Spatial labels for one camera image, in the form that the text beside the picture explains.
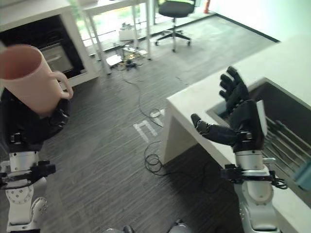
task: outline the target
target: pink mug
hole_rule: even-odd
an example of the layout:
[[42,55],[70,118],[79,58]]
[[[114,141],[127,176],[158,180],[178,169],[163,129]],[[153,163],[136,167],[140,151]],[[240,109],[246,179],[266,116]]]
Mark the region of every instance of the pink mug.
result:
[[[68,92],[59,85],[61,81]],[[73,90],[67,77],[52,72],[39,49],[14,45],[0,53],[0,82],[37,114],[50,116],[61,98],[71,99]]]

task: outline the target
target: white counter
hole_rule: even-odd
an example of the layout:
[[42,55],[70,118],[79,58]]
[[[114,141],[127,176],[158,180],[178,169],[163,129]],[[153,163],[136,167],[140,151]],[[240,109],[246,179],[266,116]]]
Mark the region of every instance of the white counter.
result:
[[68,0],[25,0],[0,8],[0,32],[55,15],[60,16],[86,70],[70,78],[69,83],[75,86],[98,77],[99,72],[83,44]]
[[[311,108],[311,38],[296,37],[269,47],[233,66],[247,86],[266,77]],[[231,147],[204,139],[194,129],[191,114],[209,124],[218,124],[206,111],[219,104],[221,70],[167,99],[160,159],[167,163],[196,143],[222,166],[235,163]],[[291,190],[274,188],[273,205],[284,233],[311,232],[311,209]]]
[[0,32],[48,18],[70,9],[67,0],[25,0],[0,8]]

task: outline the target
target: oven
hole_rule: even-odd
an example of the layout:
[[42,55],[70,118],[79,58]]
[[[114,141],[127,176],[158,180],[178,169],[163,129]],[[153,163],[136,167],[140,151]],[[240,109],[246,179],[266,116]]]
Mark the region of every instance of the oven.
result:
[[67,78],[85,73],[80,56],[60,16],[52,16],[0,33],[4,45],[27,44],[41,50],[52,71]]

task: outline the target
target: mug handle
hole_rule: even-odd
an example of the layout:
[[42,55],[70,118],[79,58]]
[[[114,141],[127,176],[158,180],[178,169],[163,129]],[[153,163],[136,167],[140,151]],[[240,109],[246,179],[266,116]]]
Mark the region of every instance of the mug handle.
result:
[[56,71],[56,72],[52,72],[50,74],[50,76],[51,76],[51,78],[55,78],[58,81],[61,81],[65,85],[67,92],[62,91],[61,98],[62,99],[71,99],[73,96],[73,89],[72,89],[71,85],[69,84],[68,78],[66,77],[66,75],[63,74],[62,72]]

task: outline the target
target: white wall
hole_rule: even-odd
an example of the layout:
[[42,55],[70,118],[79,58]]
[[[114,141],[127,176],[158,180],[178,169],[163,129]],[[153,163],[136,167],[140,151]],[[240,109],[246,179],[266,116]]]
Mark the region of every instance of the white wall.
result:
[[211,0],[210,10],[280,41],[311,35],[311,0]]

